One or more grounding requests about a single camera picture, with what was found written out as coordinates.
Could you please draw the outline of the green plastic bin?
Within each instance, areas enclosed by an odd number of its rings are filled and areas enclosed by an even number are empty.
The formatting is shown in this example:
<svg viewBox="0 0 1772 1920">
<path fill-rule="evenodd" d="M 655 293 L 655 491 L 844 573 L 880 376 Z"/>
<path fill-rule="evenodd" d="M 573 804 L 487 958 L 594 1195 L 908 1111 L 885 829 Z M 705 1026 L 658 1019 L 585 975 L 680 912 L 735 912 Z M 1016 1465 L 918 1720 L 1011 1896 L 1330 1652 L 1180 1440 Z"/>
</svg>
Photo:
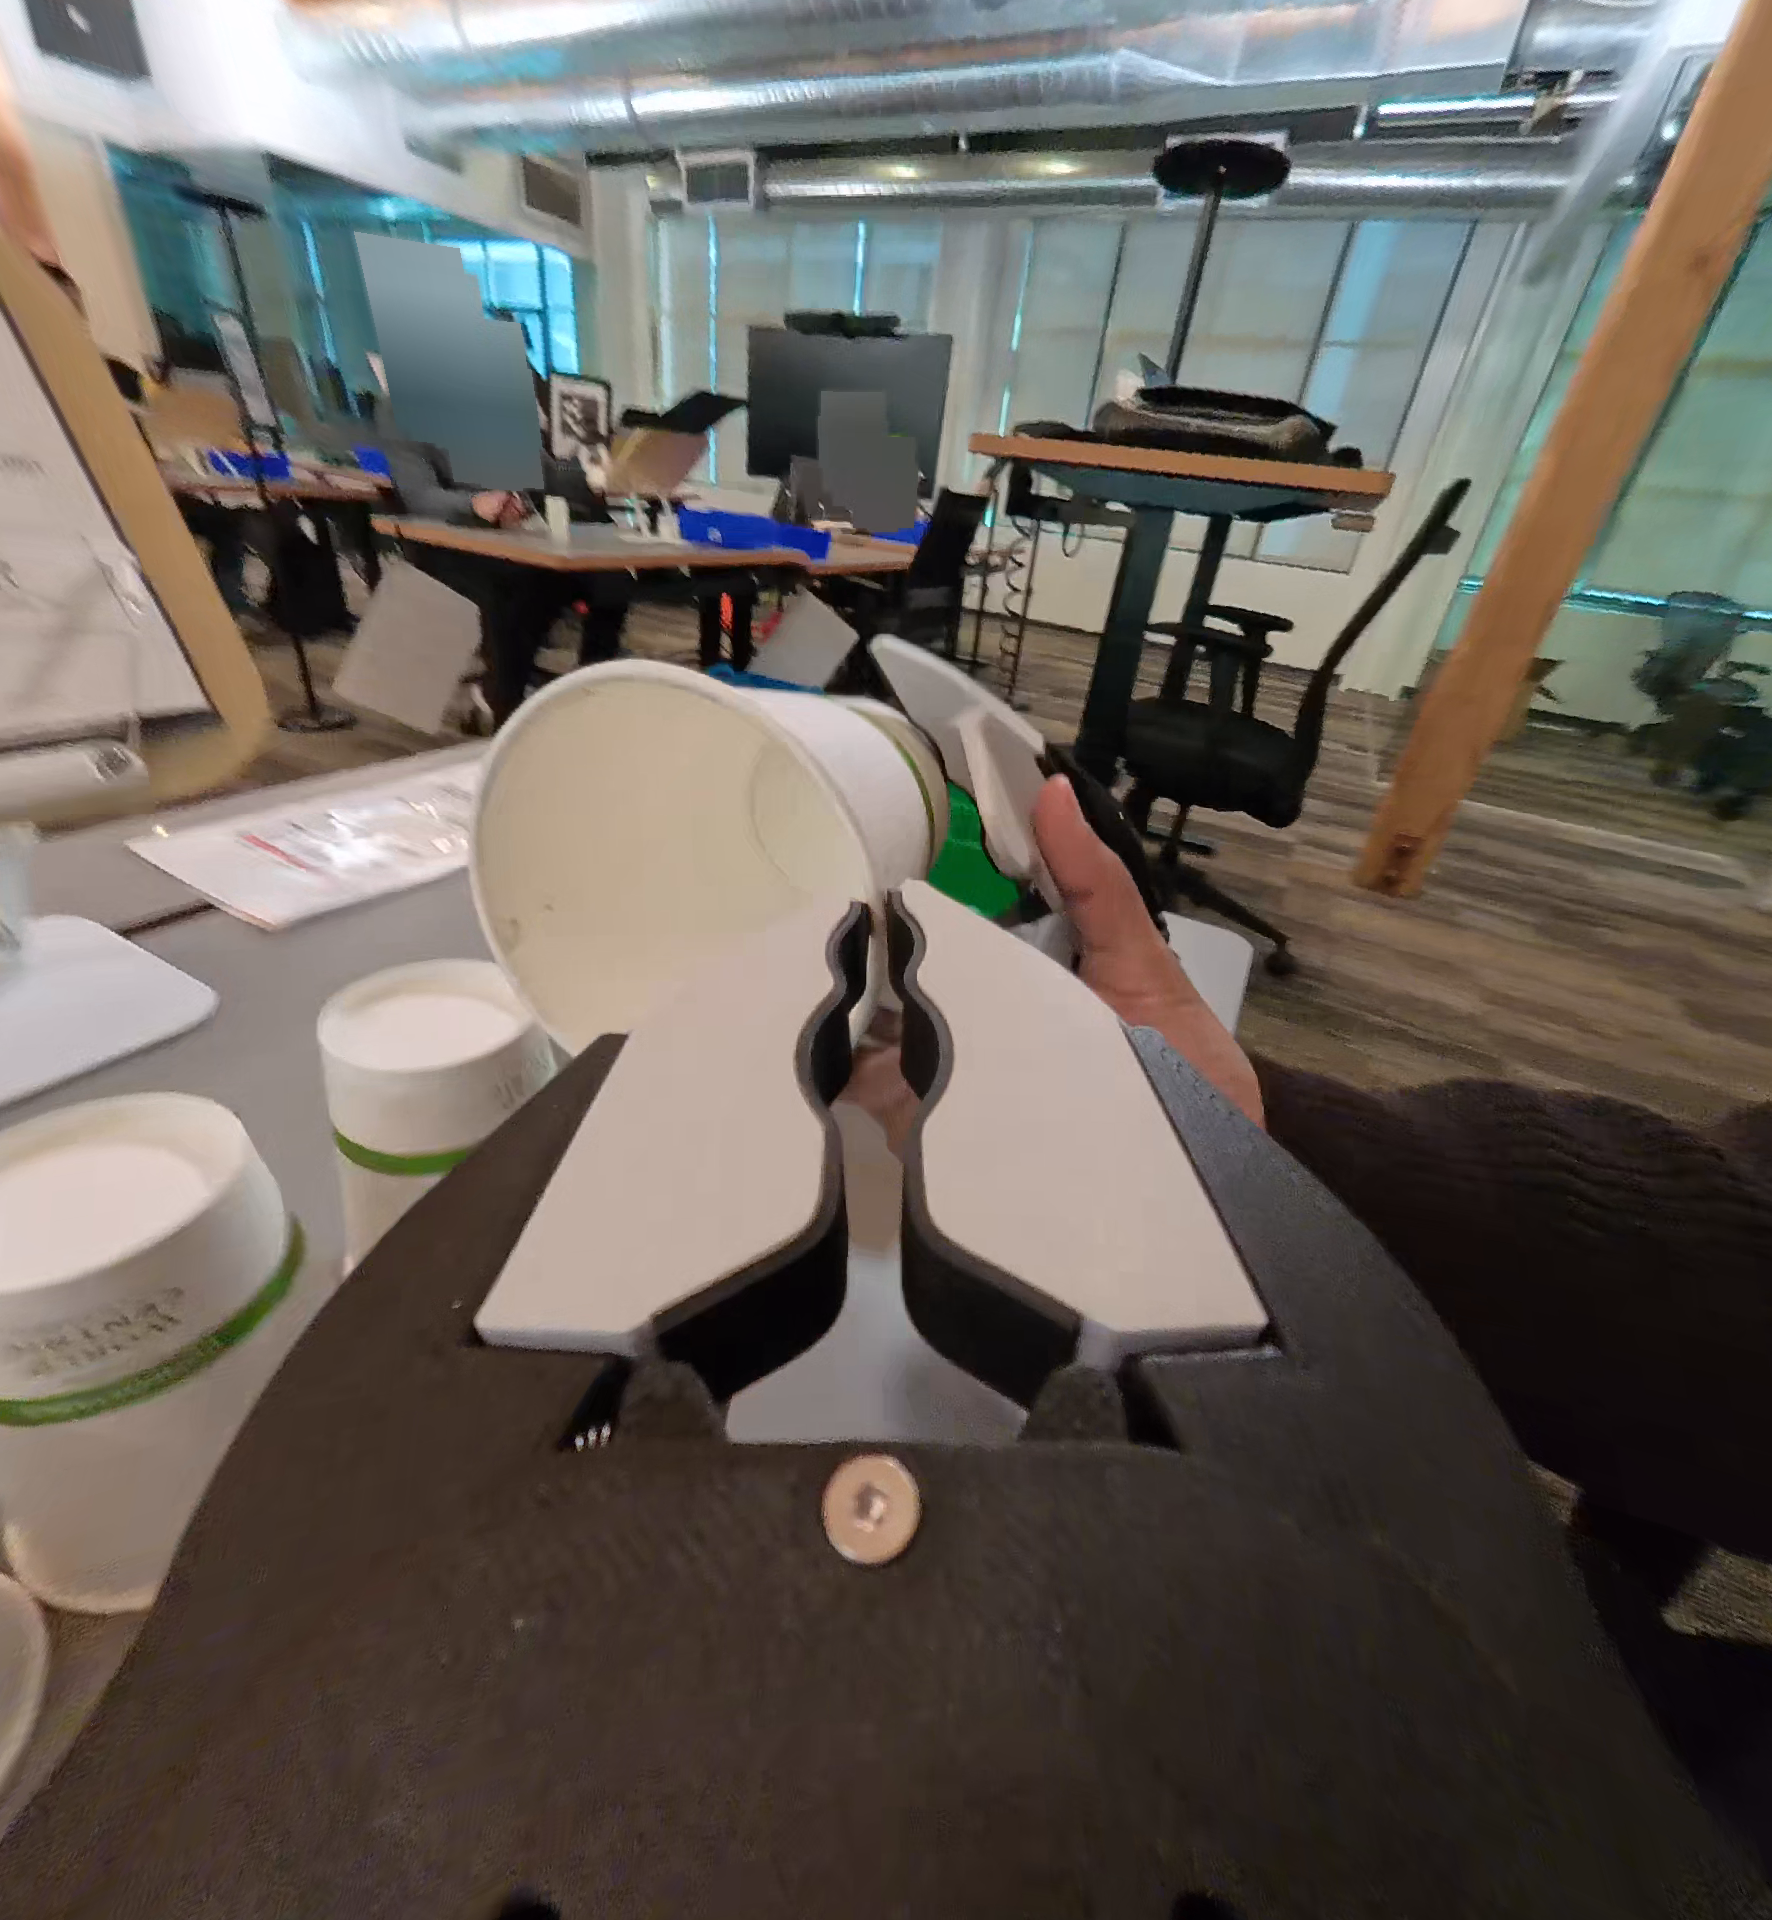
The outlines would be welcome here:
<svg viewBox="0 0 1772 1920">
<path fill-rule="evenodd" d="M 1022 903 L 1022 887 L 995 865 L 977 804 L 966 787 L 950 778 L 946 806 L 946 837 L 926 880 L 973 913 L 1011 923 Z"/>
</svg>

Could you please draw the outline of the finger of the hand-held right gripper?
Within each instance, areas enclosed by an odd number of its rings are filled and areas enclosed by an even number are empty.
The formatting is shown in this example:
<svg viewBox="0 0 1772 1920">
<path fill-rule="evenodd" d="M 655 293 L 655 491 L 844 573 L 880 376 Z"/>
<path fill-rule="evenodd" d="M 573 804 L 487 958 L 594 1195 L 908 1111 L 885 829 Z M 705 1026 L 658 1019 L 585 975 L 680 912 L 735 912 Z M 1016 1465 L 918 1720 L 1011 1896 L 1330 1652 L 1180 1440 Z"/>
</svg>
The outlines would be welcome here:
<svg viewBox="0 0 1772 1920">
<path fill-rule="evenodd" d="M 1034 809 L 1049 778 L 1037 731 L 960 731 L 955 778 L 969 794 L 995 869 L 1050 903 L 1050 873 L 1034 833 Z"/>
<path fill-rule="evenodd" d="M 995 723 L 1014 733 L 1034 761 L 1042 757 L 1046 740 L 1041 730 L 950 658 L 900 636 L 870 636 L 868 658 L 888 685 L 889 702 L 924 733 L 946 770 L 968 766 L 961 723 L 977 711 L 993 713 Z"/>
</svg>

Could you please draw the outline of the black computer monitor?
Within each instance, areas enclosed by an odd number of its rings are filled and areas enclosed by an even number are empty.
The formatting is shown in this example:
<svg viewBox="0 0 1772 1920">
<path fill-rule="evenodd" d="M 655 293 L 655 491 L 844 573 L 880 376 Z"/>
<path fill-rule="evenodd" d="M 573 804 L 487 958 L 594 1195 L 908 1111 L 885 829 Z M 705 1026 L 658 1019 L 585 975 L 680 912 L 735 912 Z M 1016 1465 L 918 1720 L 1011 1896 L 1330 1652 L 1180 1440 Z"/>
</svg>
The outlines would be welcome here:
<svg viewBox="0 0 1772 1920">
<path fill-rule="evenodd" d="M 954 340 L 937 333 L 893 337 L 811 335 L 748 328 L 745 470 L 784 480 L 793 458 L 813 458 L 826 395 L 875 395 L 888 431 L 915 443 L 918 494 L 941 476 Z"/>
</svg>

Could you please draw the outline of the white board stand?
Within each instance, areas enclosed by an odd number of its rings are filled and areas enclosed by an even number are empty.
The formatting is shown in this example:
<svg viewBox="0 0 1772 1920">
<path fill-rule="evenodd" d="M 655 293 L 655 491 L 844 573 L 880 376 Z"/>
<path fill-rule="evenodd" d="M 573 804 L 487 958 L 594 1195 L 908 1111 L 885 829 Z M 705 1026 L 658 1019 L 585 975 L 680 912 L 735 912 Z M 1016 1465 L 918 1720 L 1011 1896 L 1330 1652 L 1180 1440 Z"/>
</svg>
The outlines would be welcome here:
<svg viewBox="0 0 1772 1920">
<path fill-rule="evenodd" d="M 143 757 L 116 737 L 0 751 L 0 1111 L 172 1044 L 218 1011 L 212 987 L 131 936 L 33 905 L 39 829 L 145 785 Z"/>
</svg>

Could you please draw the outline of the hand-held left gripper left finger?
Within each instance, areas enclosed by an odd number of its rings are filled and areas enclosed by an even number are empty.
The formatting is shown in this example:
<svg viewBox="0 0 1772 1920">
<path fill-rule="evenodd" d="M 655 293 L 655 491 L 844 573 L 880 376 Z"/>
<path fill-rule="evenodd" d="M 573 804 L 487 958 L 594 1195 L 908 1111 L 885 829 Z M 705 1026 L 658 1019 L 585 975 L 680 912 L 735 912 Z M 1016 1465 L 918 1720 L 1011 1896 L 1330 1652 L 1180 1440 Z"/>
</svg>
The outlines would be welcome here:
<svg viewBox="0 0 1772 1920">
<path fill-rule="evenodd" d="M 730 1400 L 837 1319 L 844 1143 L 872 958 L 863 899 L 736 942 L 617 1046 L 475 1311 L 481 1343 L 676 1361 Z"/>
</svg>

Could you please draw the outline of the black-legged standing desk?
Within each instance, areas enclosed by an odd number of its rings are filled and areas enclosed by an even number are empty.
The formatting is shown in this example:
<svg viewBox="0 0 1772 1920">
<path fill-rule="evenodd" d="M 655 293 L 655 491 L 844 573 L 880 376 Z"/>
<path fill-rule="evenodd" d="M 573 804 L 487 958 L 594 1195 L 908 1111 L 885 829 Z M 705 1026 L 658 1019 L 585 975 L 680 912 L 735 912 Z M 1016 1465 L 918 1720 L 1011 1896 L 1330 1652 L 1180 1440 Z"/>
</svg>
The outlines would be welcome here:
<svg viewBox="0 0 1772 1920">
<path fill-rule="evenodd" d="M 1153 625 L 1175 518 L 1205 523 L 1191 604 L 1205 604 L 1237 523 L 1354 513 L 1372 518 L 1396 487 L 1380 466 L 1257 458 L 1041 434 L 972 434 L 969 453 L 1034 466 L 1082 500 L 1128 516 L 1074 754 L 1097 781 L 1121 764 L 1144 643 Z"/>
</svg>

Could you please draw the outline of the printed instruction board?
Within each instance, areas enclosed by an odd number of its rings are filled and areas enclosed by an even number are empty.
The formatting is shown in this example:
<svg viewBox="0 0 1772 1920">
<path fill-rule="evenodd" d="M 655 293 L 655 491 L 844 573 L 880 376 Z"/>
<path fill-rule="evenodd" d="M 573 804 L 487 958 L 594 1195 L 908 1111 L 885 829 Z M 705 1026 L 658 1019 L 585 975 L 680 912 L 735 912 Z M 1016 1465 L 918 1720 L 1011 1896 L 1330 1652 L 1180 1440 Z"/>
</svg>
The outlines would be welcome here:
<svg viewBox="0 0 1772 1920">
<path fill-rule="evenodd" d="M 0 825 L 231 785 L 269 696 L 77 306 L 0 233 Z"/>
</svg>

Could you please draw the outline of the black bag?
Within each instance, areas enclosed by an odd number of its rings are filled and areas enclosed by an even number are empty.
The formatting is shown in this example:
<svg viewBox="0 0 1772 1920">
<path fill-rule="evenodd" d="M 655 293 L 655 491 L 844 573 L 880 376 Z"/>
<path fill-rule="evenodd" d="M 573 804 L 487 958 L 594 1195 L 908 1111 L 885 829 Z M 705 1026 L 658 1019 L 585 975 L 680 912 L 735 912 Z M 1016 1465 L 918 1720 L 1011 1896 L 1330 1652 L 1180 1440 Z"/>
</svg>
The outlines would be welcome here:
<svg viewBox="0 0 1772 1920">
<path fill-rule="evenodd" d="M 1148 355 L 1139 357 L 1134 380 L 1118 376 L 1115 395 L 1097 403 L 1086 431 L 1107 443 L 1302 464 L 1365 464 L 1356 445 L 1337 441 L 1336 421 L 1296 400 L 1175 385 Z"/>
</svg>

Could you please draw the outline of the wooden desk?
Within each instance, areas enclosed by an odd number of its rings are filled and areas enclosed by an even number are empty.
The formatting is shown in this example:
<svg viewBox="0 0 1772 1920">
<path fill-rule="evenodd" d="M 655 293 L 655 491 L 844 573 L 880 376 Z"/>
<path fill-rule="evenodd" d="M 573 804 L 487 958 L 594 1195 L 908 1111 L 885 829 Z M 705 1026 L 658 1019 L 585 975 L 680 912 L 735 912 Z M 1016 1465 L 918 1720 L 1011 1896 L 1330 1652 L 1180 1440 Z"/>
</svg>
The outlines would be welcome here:
<svg viewBox="0 0 1772 1920">
<path fill-rule="evenodd" d="M 450 551 L 494 566 L 518 566 L 549 578 L 619 581 L 628 596 L 675 596 L 698 613 L 701 668 L 728 658 L 746 671 L 755 661 L 755 605 L 765 591 L 809 582 L 898 581 L 915 558 L 908 543 L 868 535 L 831 537 L 826 555 L 788 545 L 732 549 L 707 542 L 655 537 L 615 525 L 546 529 L 460 526 L 409 515 L 374 515 L 376 535 L 424 551 Z"/>
</svg>

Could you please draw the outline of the laminated paper sheet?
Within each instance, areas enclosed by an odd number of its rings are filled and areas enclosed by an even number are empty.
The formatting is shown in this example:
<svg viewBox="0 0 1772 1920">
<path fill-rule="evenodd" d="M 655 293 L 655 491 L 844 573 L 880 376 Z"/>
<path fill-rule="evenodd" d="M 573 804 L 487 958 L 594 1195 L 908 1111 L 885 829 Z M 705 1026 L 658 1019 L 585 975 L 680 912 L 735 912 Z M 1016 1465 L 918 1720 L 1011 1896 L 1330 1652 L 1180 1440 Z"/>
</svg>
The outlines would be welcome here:
<svg viewBox="0 0 1772 1920">
<path fill-rule="evenodd" d="M 468 882 L 487 768 L 481 744 L 299 781 L 224 815 L 125 829 L 125 850 L 202 905 L 292 929 L 436 884 Z"/>
</svg>

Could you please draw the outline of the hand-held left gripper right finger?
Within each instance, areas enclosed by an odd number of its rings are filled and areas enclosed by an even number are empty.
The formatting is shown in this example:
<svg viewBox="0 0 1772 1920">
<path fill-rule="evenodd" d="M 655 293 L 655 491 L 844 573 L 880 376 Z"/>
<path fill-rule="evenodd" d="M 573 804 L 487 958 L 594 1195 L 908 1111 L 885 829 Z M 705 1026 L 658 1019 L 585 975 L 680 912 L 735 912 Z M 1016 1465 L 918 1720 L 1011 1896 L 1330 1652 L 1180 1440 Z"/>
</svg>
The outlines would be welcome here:
<svg viewBox="0 0 1772 1920">
<path fill-rule="evenodd" d="M 1058 958 L 912 880 L 888 903 L 901 1068 L 901 1291 L 1019 1407 L 1083 1366 L 1260 1348 L 1267 1314 L 1153 1077 Z"/>
</svg>

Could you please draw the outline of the blue plastic bin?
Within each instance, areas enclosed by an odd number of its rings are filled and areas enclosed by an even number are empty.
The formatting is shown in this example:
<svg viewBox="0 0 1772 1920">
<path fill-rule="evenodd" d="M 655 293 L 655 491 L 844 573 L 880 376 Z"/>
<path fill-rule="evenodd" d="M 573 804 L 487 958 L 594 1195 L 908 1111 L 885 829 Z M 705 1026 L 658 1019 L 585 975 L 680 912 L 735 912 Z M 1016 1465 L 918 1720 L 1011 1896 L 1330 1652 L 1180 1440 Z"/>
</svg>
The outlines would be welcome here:
<svg viewBox="0 0 1772 1920">
<path fill-rule="evenodd" d="M 788 554 L 792 563 L 823 561 L 831 551 L 831 535 L 813 525 L 792 525 L 767 515 L 724 511 L 704 503 L 675 509 L 680 539 L 691 545 L 732 554 Z"/>
</svg>

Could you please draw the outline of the person's right hand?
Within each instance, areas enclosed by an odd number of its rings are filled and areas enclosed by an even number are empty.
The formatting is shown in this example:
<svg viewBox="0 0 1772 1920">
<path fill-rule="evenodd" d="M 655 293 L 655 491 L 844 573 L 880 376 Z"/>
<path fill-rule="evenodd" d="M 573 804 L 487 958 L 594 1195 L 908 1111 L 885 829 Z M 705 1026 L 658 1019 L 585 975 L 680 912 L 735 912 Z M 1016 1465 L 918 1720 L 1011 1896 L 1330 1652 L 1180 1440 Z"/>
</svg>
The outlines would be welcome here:
<svg viewBox="0 0 1772 1920">
<path fill-rule="evenodd" d="M 1239 1111 L 1266 1125 L 1254 1062 L 1186 978 L 1127 863 L 1086 820 L 1064 775 L 1044 781 L 1031 822 L 1089 992 L 1123 1023 L 1155 1031 Z"/>
</svg>

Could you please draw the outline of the grey desk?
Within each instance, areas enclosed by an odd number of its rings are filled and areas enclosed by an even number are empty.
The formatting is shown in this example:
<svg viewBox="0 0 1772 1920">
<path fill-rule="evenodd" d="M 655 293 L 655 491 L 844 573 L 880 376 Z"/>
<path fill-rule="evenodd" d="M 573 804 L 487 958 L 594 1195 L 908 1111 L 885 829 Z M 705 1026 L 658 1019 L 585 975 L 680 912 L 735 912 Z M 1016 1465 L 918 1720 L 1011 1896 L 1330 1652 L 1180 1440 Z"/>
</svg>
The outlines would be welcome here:
<svg viewBox="0 0 1772 1920">
<path fill-rule="evenodd" d="M 308 1263 L 273 1330 L 248 1343 L 243 1366 L 222 1373 L 243 1387 L 243 1405 L 273 1376 L 298 1334 L 346 1273 L 337 1149 L 328 1138 L 316 1019 L 339 987 L 393 962 L 481 958 L 484 945 L 464 873 L 371 899 L 287 929 L 250 923 L 186 893 L 125 843 L 150 829 L 196 829 L 276 809 L 319 809 L 357 787 L 409 772 L 430 775 L 475 758 L 450 747 L 341 775 L 266 787 L 229 801 L 186 806 L 145 825 L 109 825 L 59 834 L 37 847 L 37 900 L 129 921 L 135 945 L 218 993 L 212 1015 L 195 1028 L 132 1054 L 69 1084 L 39 1090 L 0 1111 L 0 1131 L 81 1102 L 137 1090 L 178 1090 L 225 1106 L 273 1169 L 281 1197 L 301 1221 Z M 834 1332 L 775 1382 L 730 1411 L 735 1439 L 826 1435 L 826 1418 L 864 1439 L 995 1439 L 1017 1414 L 915 1334 L 888 1280 L 898 1276 L 898 1165 L 878 1124 L 837 1107 L 850 1141 L 850 1199 L 858 1263 L 847 1305 Z"/>
</svg>

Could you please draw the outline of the black office chair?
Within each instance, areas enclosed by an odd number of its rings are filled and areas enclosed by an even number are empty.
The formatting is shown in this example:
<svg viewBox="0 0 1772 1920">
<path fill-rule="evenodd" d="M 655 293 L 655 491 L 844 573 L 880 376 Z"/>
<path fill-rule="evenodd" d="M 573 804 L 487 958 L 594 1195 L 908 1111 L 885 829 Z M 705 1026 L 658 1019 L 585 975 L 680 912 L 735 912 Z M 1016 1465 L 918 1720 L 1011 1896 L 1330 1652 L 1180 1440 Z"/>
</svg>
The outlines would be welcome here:
<svg viewBox="0 0 1772 1920">
<path fill-rule="evenodd" d="M 1186 841 L 1186 822 L 1200 809 L 1239 814 L 1276 831 L 1299 822 L 1321 754 L 1328 705 L 1349 657 L 1421 563 L 1452 554 L 1454 518 L 1471 490 L 1473 480 L 1460 475 L 1433 498 L 1419 529 L 1326 649 L 1290 725 L 1257 713 L 1263 666 L 1274 638 L 1288 630 L 1282 615 L 1207 605 L 1153 627 L 1173 647 L 1160 689 L 1128 706 L 1121 749 L 1128 791 L 1121 806 L 1139 837 L 1158 847 L 1139 861 L 1155 913 L 1180 900 L 1202 905 L 1257 936 L 1267 975 L 1295 973 L 1296 958 L 1282 928 L 1186 863 L 1186 852 L 1207 852 Z"/>
<path fill-rule="evenodd" d="M 960 657 L 969 561 L 988 520 L 986 491 L 939 491 L 914 558 L 889 589 L 885 630 L 912 644 Z"/>
<path fill-rule="evenodd" d="M 1749 630 L 1725 595 L 1674 591 L 1658 615 L 1658 644 L 1641 654 L 1633 689 L 1653 713 L 1627 749 L 1654 785 L 1685 783 L 1714 820 L 1731 825 L 1772 800 L 1772 713 L 1764 682 L 1772 670 L 1738 658 Z"/>
</svg>

